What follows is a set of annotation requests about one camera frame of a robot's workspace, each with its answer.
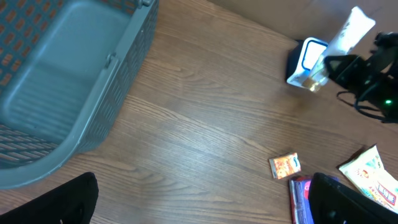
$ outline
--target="wood grain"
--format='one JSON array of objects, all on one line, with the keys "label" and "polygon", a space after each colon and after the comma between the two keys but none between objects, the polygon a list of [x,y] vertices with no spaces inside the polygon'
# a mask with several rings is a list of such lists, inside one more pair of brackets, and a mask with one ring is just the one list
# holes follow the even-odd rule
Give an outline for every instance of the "wood grain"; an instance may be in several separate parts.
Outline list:
[{"label": "wood grain", "polygon": [[95,151],[30,186],[0,191],[0,213],[92,171],[92,223],[290,223],[287,180],[268,158],[295,151],[300,175],[378,143],[398,177],[397,130],[284,82],[296,43],[205,0],[161,0],[154,43],[114,128]]}]

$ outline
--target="small square package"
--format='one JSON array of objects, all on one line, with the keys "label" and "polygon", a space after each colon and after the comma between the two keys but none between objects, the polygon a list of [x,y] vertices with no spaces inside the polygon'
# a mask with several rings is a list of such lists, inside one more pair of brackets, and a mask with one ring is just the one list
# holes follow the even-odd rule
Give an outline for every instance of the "small square package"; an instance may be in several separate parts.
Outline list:
[{"label": "small square package", "polygon": [[278,179],[301,171],[296,152],[269,159],[269,164],[271,165],[272,175]]}]

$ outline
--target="white tube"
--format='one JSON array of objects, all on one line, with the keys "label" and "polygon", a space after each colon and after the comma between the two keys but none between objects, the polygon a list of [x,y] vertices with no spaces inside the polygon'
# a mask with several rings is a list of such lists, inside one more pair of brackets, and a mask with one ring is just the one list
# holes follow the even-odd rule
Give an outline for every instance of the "white tube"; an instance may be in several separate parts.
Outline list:
[{"label": "white tube", "polygon": [[329,55],[347,55],[375,24],[376,21],[366,16],[358,6],[354,7],[344,26],[321,54],[303,85],[311,91],[317,91],[325,85],[328,74],[323,59]]}]

